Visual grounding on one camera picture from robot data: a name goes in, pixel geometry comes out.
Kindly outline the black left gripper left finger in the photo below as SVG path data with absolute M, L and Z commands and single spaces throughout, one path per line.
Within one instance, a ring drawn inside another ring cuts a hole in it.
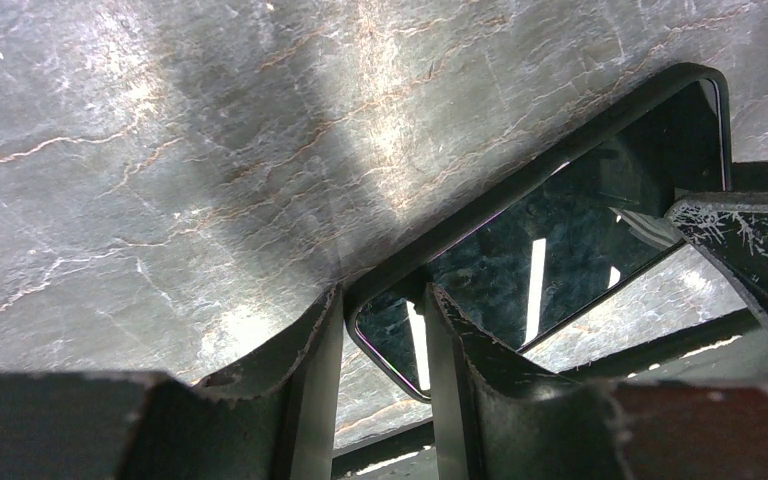
M 195 385 L 158 371 L 0 373 L 0 479 L 327 479 L 343 291 Z

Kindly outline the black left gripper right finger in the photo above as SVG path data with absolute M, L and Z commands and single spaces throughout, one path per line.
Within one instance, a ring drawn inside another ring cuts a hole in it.
M 578 382 L 424 294 L 443 479 L 768 479 L 768 381 Z

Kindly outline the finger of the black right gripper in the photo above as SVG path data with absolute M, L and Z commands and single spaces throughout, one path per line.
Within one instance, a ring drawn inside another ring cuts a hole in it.
M 666 217 L 768 330 L 768 161 L 735 163 L 723 191 L 687 194 Z

